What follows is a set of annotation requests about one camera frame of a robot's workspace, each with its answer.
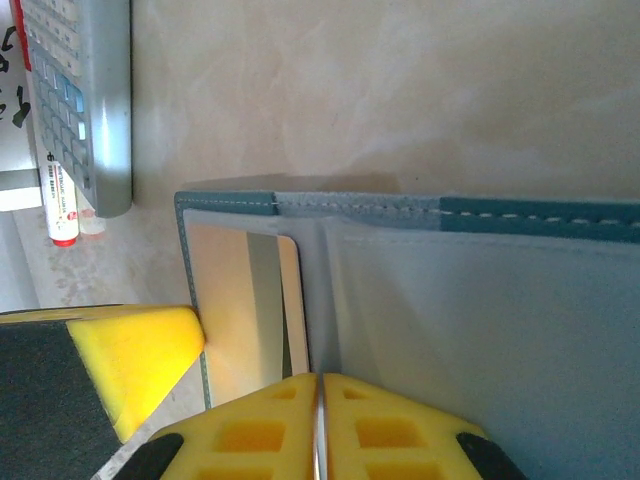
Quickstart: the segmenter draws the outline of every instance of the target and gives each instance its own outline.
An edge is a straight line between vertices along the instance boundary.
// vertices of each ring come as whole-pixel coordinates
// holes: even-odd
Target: yellow foam
[[[184,438],[162,480],[310,480],[316,383],[296,375],[160,430]]]
[[[343,375],[324,387],[329,480],[481,480],[456,440],[478,426]]]
[[[204,337],[188,307],[121,311],[67,329],[125,442],[198,358]]]

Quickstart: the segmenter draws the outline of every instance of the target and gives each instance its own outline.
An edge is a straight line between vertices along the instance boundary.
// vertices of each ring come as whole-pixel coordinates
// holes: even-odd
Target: teal leather wallet
[[[175,207],[194,306],[225,302],[194,277],[194,227],[290,237],[311,370],[476,422],[532,479],[640,478],[640,204],[200,190]]]

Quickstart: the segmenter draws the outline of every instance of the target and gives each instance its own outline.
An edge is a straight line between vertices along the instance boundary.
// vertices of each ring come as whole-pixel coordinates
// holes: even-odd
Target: black handwriting
[[[22,101],[23,93],[24,90],[22,86],[18,87],[16,95],[18,97],[18,105],[20,106],[20,110],[15,113],[12,120],[13,124],[18,128],[22,128],[24,119],[27,118],[27,115],[29,115],[29,112],[31,111],[31,104],[29,102]]]
[[[2,41],[2,47],[0,47],[0,50],[2,50],[3,52],[8,52],[13,48],[13,45],[9,45],[9,37],[13,35],[15,31],[15,25],[13,27],[7,28],[7,31],[4,33],[4,40]]]
[[[4,34],[4,40],[2,41],[2,46],[0,46],[0,51],[7,52],[13,48],[12,44],[9,44],[9,37],[16,31],[16,27],[9,27]],[[9,71],[9,60],[4,58],[4,56],[0,53],[0,72],[7,73]]]

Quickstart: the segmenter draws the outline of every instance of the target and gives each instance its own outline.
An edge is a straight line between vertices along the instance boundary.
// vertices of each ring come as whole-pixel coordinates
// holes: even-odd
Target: card slot
[[[343,373],[481,424],[532,478],[626,478],[637,246],[335,219],[327,248]]]
[[[210,393],[214,397],[214,401],[216,397],[217,399],[223,398],[220,395],[219,389],[218,392],[215,391],[214,384],[216,382],[222,381],[226,385],[230,385],[231,379],[233,378],[237,379],[243,375],[244,378],[248,378],[246,372],[233,374],[231,370],[227,369],[231,373],[225,375],[225,377],[227,377],[226,379],[221,378],[220,374],[217,375],[217,378],[212,379],[211,372],[215,369],[217,369],[218,372],[221,371],[224,358],[227,360],[229,358],[236,358],[230,354],[221,355],[221,349],[216,347],[216,337],[220,336],[220,325],[228,323],[220,320],[224,316],[220,312],[235,311],[234,309],[237,306],[246,303],[243,301],[243,298],[248,299],[250,304],[255,304],[255,311],[245,311],[242,318],[239,319],[241,322],[247,322],[247,320],[249,320],[246,328],[250,336],[249,339],[251,339],[253,338],[251,337],[251,332],[256,329],[256,325],[263,323],[263,319],[258,319],[258,302],[255,298],[255,292],[264,294],[266,290],[271,288],[269,287],[270,283],[268,279],[265,278],[257,282],[254,279],[251,292],[246,291],[246,287],[249,285],[249,279],[252,278],[249,270],[256,271],[258,269],[256,262],[253,262],[254,264],[249,266],[247,263],[249,260],[246,258],[243,260],[243,255],[246,257],[246,253],[243,254],[242,252],[246,252],[246,248],[244,250],[242,248],[237,249],[237,247],[241,246],[241,242],[246,241],[244,238],[247,236],[247,233],[251,235],[271,236],[274,241],[276,240],[276,236],[291,237],[295,241],[300,255],[305,258],[305,261],[302,262],[299,267],[301,273],[298,273],[298,280],[292,278],[290,275],[278,272],[280,274],[278,281],[282,281],[283,288],[287,288],[287,284],[289,284],[290,287],[290,284],[296,283],[296,281],[300,283],[300,278],[305,279],[305,281],[302,282],[302,295],[300,295],[300,293],[296,294],[295,292],[291,296],[277,295],[278,301],[283,302],[282,305],[284,308],[289,308],[285,320],[287,322],[287,338],[289,340],[292,373],[301,373],[309,369],[314,371],[339,369],[339,364],[336,364],[339,359],[337,345],[333,343],[333,339],[335,338],[335,322],[333,321],[332,292],[328,274],[329,263],[324,253],[326,252],[323,243],[324,234],[316,221],[273,216],[205,212],[191,209],[184,211],[183,218],[185,240],[189,245],[188,270],[191,271],[191,275],[195,280],[194,283],[197,284],[192,295],[197,299],[205,334],[207,338],[211,339],[211,341],[208,342],[210,348],[208,347],[207,349],[207,368],[209,370],[208,383],[211,384]],[[194,228],[210,229],[206,234],[206,240],[201,239],[195,241],[193,235],[195,231]],[[232,229],[238,232],[240,236],[236,241],[226,242],[226,245],[221,245],[217,242],[215,230],[213,229],[218,229],[218,231],[220,231],[220,229]],[[263,252],[263,256],[267,255],[272,254]],[[275,255],[276,260],[279,255],[283,255],[280,265],[281,268],[286,268],[288,264],[289,273],[291,273],[291,263],[298,262],[296,254],[294,254],[294,258],[288,258],[288,261],[285,261],[287,259],[284,258],[282,252],[275,250],[273,255]],[[241,281],[240,277],[242,276],[245,278],[245,281]],[[204,297],[203,291],[213,293],[208,297]],[[266,297],[263,295],[262,298],[264,300],[264,298],[273,298],[274,296],[274,293],[271,292],[266,294]],[[301,297],[304,297],[304,308],[300,305],[299,309],[296,310],[293,305],[296,302],[299,303],[302,300]],[[215,302],[215,308],[211,307],[212,302]],[[217,326],[211,328],[211,322]],[[269,350],[266,348],[264,341],[259,343],[259,348]],[[240,365],[242,361],[236,361],[235,363]],[[265,365],[273,365],[273,361],[265,361],[262,363]],[[251,368],[255,368],[257,362],[250,361],[249,363],[245,362],[245,364],[254,365],[254,367]],[[245,384],[238,385],[237,389],[227,389],[228,394],[225,394],[224,398],[228,399],[244,390],[252,390],[260,382],[263,382],[263,380],[263,377],[258,378],[253,375]]]

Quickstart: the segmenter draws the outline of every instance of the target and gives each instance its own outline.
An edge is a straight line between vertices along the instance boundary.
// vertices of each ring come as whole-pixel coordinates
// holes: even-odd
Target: wall
[[[137,200],[283,172],[637,197],[639,24],[637,0],[136,1]]]
[[[0,0],[0,211],[42,205],[31,103],[9,0]]]

